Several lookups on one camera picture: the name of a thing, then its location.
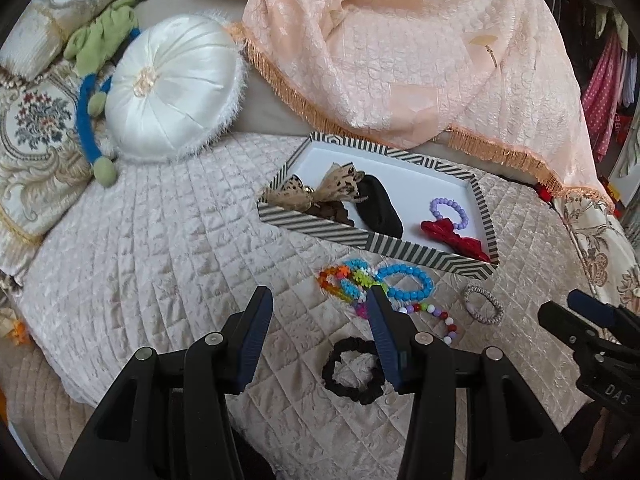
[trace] red object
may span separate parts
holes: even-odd
[[[593,72],[587,91],[582,96],[582,108],[587,123],[593,158],[600,162],[607,153],[620,97],[622,79],[622,47],[615,29]]]
[[[548,204],[551,204],[551,201],[554,198],[551,195],[551,193],[549,193],[549,190],[545,186],[543,186],[542,184],[536,184],[534,186],[534,189],[536,190],[536,193],[538,194],[538,196],[540,197],[540,200],[542,200],[542,202],[546,202]]]
[[[463,238],[459,234],[455,234],[453,232],[453,223],[448,218],[442,218],[435,222],[424,221],[420,224],[420,229],[432,240],[446,243],[460,256],[491,263],[489,256],[482,252],[480,240]]]
[[[620,129],[616,131],[616,142],[623,146],[626,142],[626,137],[629,134],[629,128],[631,127],[631,121],[633,117],[627,115],[620,115],[618,117],[618,122],[620,122]]]

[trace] red hair bow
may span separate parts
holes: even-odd
[[[482,252],[482,244],[480,240],[475,238],[463,238],[459,234],[453,232],[453,223],[448,218],[442,218],[435,222],[422,222],[420,229],[437,242],[446,243],[456,254],[467,256],[481,262],[491,263],[489,256]]]

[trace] green fabric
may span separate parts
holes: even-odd
[[[89,26],[76,30],[64,52],[65,59],[76,58],[76,71],[84,77],[97,74],[113,57],[129,33],[138,26],[131,7],[135,0],[116,0]]]
[[[97,117],[104,111],[104,105],[107,103],[107,94],[104,92],[96,92],[89,99],[86,111],[91,117]]]
[[[94,177],[103,187],[111,187],[118,179],[118,172],[113,162],[105,156],[99,156],[94,162]]]

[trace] white round pillow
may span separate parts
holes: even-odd
[[[245,73],[216,19],[182,14],[144,30],[118,63],[104,108],[116,151],[140,162],[196,153],[235,118]]]

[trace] white tray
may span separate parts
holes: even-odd
[[[289,158],[270,187],[278,189],[296,174],[306,186],[316,188],[334,162],[352,162],[357,170],[372,174],[383,184],[402,221],[404,234],[401,240],[367,230],[351,203],[344,205],[354,227],[272,206],[263,200],[257,204],[260,218],[272,225],[472,278],[486,279],[498,266],[494,227],[478,181],[473,173],[451,162],[366,140],[316,132]],[[452,254],[448,245],[430,240],[423,234],[420,223],[435,220],[430,204],[439,197],[455,200],[464,208],[469,225],[458,233],[480,240],[491,263]],[[453,222],[460,221],[452,208],[445,205],[438,208]]]

